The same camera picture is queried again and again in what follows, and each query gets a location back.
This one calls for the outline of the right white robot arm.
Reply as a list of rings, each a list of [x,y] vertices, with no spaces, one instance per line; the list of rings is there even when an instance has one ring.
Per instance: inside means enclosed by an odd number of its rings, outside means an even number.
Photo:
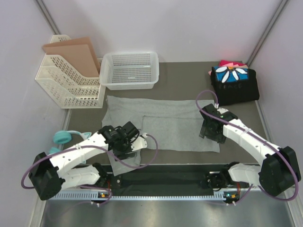
[[[286,146],[275,145],[256,134],[235,114],[214,104],[200,108],[204,119],[201,136],[218,143],[230,139],[248,152],[257,162],[256,166],[238,162],[229,164],[221,175],[221,182],[232,187],[237,182],[257,185],[271,197],[276,197],[295,187],[294,199],[299,191],[301,173],[295,151]]]

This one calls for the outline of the grey t shirt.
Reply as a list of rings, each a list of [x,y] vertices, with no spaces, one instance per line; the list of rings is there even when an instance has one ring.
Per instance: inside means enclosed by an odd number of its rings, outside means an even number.
[[[191,164],[194,153],[219,153],[217,142],[199,136],[204,122],[194,100],[172,101],[107,96],[102,124],[123,126],[131,122],[148,137],[147,148],[159,149],[159,164]]]

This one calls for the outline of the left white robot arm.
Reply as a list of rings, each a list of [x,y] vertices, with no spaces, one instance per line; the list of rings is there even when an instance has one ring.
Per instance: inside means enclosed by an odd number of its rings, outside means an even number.
[[[48,200],[60,191],[81,185],[107,185],[108,174],[101,164],[80,167],[84,161],[109,151],[119,160],[135,156],[147,147],[146,135],[131,123],[124,126],[104,126],[86,140],[63,152],[35,157],[28,177],[40,200]]]

